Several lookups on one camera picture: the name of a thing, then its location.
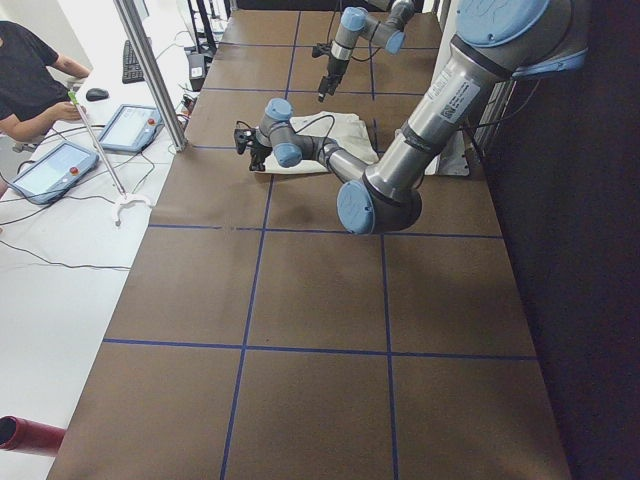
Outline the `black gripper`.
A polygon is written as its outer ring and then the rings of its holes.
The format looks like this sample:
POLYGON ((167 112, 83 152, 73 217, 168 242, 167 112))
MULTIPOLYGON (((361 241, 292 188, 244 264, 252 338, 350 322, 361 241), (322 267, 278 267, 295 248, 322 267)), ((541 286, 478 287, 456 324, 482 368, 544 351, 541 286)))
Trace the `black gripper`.
POLYGON ((327 63, 327 77, 323 76, 318 87, 318 101, 323 102, 326 95, 333 96, 347 70, 347 61, 329 56, 327 63))
POLYGON ((259 132, 255 132, 251 147, 251 155, 256 159, 251 159, 249 170, 265 171, 265 160, 270 154, 271 144, 269 143, 268 138, 260 134, 259 132))

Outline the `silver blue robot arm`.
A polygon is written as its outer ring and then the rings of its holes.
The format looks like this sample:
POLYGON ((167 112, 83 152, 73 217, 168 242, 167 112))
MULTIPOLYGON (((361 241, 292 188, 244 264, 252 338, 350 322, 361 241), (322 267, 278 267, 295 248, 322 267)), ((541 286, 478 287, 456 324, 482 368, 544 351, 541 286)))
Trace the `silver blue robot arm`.
POLYGON ((419 218, 426 167, 493 87, 580 68, 587 53, 588 1, 462 1, 450 57, 382 158, 366 164, 326 135, 297 133, 291 104, 273 98, 255 128, 238 128, 238 153, 253 171, 269 155, 289 168, 314 160, 343 183, 338 217, 353 234, 404 230, 419 218))
POLYGON ((415 14, 414 2, 371 1, 371 4, 384 8, 388 16, 384 20, 378 20, 364 7, 347 7, 341 14, 334 38, 325 43, 317 43, 312 48, 313 58, 328 57, 326 74, 318 87, 320 102, 323 102, 327 95, 335 93, 346 74, 360 38, 391 54, 397 54, 401 50, 406 38, 404 29, 415 14))

